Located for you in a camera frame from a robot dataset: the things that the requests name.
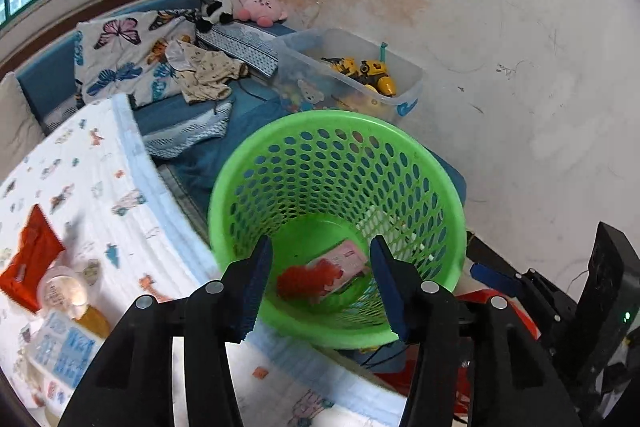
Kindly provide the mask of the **white blue milk carton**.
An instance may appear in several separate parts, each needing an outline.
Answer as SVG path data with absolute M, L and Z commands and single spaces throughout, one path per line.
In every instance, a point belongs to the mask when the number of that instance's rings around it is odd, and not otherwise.
M 61 416 L 103 340 L 60 311 L 50 311 L 26 348 L 41 377 L 44 403 Z

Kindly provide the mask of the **orange red snack bag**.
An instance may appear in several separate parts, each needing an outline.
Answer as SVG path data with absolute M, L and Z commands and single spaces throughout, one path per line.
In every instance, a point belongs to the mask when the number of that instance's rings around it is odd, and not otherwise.
M 26 310 L 37 313 L 41 305 L 37 288 L 50 265 L 65 251 L 39 205 L 32 207 L 21 231 L 17 254 L 0 277 L 1 290 Z

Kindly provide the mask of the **red mesh net bag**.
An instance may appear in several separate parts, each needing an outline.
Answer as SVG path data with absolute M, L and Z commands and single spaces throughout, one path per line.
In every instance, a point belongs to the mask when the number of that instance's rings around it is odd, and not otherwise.
M 339 265 L 326 259 L 313 265 L 293 265 L 278 276 L 277 293 L 285 300 L 307 299 L 316 303 L 329 294 L 343 274 Z

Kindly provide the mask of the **pink snack wrapper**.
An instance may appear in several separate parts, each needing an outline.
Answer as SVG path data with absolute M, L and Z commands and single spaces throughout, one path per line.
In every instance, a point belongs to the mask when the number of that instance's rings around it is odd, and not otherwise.
M 342 291 L 356 277 L 364 277 L 370 272 L 367 256 L 350 239 L 345 239 L 325 254 L 309 261 L 306 269 L 314 282 L 322 282 L 322 288 L 316 297 L 318 301 Z

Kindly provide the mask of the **patterned white tablecloth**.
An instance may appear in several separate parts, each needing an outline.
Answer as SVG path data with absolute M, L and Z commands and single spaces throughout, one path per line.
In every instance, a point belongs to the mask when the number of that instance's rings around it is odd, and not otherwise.
M 143 146 L 126 96 L 94 102 L 32 150 L 1 187 L 1 261 L 32 207 L 64 244 L 62 265 L 116 323 L 137 297 L 186 297 L 219 269 Z M 257 326 L 227 348 L 249 426 L 395 426 L 405 400 L 358 365 Z

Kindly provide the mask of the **green plastic waste basket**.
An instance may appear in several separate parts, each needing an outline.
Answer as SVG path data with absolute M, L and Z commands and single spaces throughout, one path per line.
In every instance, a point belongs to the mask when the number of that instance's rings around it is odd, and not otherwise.
M 269 237 L 273 277 L 383 236 L 395 258 L 448 289 L 466 248 L 461 198 L 439 160 L 392 124 L 333 109 L 277 119 L 233 151 L 209 201 L 208 235 L 221 268 Z

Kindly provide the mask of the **beige cushion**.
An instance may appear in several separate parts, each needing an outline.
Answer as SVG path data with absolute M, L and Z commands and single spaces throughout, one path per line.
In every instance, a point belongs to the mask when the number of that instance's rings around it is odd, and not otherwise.
M 0 179 L 13 169 L 42 141 L 44 133 L 26 100 L 14 72 L 8 72 L 0 84 Z

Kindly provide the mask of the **beige crumpled clothes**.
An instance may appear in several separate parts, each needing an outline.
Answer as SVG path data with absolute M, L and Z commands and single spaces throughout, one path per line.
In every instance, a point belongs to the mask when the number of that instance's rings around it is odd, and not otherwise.
M 174 40 L 165 50 L 167 63 L 175 69 L 176 81 L 189 105 L 224 101 L 232 93 L 229 82 L 250 73 L 248 65 L 221 51 Z

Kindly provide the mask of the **right butterfly pillow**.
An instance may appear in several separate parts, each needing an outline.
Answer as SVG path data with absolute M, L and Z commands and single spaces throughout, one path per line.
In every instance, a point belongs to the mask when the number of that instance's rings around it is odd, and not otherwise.
M 177 72 L 165 55 L 169 43 L 195 40 L 189 9 L 133 12 L 76 25 L 76 101 L 87 105 L 117 93 L 134 108 L 180 93 Z

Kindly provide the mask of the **yellow toy truck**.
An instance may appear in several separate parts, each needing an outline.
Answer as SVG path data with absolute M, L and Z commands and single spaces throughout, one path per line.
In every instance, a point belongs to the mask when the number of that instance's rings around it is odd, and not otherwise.
M 384 62 L 364 60 L 357 62 L 353 57 L 322 57 L 335 72 L 358 81 L 364 87 L 393 98 L 397 95 L 397 84 L 388 73 Z

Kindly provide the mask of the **striped grey cloth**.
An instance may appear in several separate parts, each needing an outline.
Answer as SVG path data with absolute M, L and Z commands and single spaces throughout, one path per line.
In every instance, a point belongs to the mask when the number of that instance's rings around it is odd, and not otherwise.
M 244 62 L 266 78 L 271 78 L 277 72 L 278 57 L 272 44 L 276 36 L 268 31 L 233 23 L 214 25 L 209 31 L 198 30 L 196 38 L 204 46 Z

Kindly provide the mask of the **clear plastic toy bin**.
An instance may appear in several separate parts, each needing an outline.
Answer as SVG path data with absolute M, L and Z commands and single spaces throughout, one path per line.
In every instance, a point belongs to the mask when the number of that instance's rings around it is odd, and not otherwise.
M 292 32 L 273 41 L 273 89 L 291 113 L 341 109 L 396 124 L 417 105 L 424 70 L 341 29 Z

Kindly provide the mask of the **pink plush toy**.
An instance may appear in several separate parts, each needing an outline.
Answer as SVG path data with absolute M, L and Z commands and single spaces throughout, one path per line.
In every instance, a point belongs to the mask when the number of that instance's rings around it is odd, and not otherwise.
M 240 0 L 235 18 L 241 22 L 253 22 L 258 27 L 269 28 L 288 18 L 279 0 Z

